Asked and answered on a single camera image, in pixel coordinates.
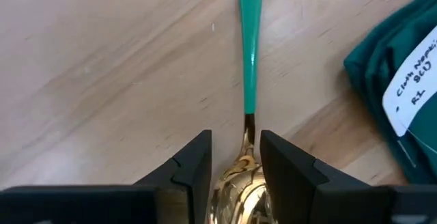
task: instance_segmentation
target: spoon neck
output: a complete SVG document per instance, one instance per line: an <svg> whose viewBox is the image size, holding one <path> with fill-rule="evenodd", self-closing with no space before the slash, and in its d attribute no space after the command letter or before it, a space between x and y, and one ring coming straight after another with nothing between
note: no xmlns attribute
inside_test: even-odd
<svg viewBox="0 0 437 224"><path fill-rule="evenodd" d="M244 136L240 156L254 156L255 148L255 114L244 114Z"/></svg>

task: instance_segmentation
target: green fabric bag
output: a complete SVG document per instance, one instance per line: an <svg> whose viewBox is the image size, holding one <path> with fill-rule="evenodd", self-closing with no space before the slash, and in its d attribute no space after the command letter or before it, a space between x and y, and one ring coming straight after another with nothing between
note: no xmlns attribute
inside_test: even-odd
<svg viewBox="0 0 437 224"><path fill-rule="evenodd" d="M382 108L382 96L396 70L436 25L437 0L415 0L378 25L344 62L353 88L407 178L416 184L437 182L437 139L432 129L433 121L437 122L437 97L418 112L411 133L399 138Z"/></svg>

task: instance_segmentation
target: wooden surface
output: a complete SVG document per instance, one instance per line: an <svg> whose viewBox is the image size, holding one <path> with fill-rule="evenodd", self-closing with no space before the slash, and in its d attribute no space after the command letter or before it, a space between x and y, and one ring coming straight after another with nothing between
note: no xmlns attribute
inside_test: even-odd
<svg viewBox="0 0 437 224"><path fill-rule="evenodd" d="M258 129L404 183L342 62L409 1L264 0ZM0 0L0 187L130 184L207 128L217 175L242 139L241 67L238 0Z"/></svg>

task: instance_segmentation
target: gold spoon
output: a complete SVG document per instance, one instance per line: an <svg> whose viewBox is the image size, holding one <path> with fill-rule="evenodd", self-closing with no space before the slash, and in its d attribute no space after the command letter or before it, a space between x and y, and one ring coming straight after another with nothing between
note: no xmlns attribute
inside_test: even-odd
<svg viewBox="0 0 437 224"><path fill-rule="evenodd" d="M255 160L257 47L262 0L240 0L244 68L244 136L239 156L219 178L208 210L210 224L274 223L262 166Z"/></svg>

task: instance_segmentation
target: spoon handle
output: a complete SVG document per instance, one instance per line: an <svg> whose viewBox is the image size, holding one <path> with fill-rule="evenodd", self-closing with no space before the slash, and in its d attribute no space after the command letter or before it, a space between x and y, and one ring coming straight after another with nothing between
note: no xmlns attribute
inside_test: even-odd
<svg viewBox="0 0 437 224"><path fill-rule="evenodd" d="M244 113L254 114L257 93L259 19L262 0L240 0L243 43Z"/></svg>

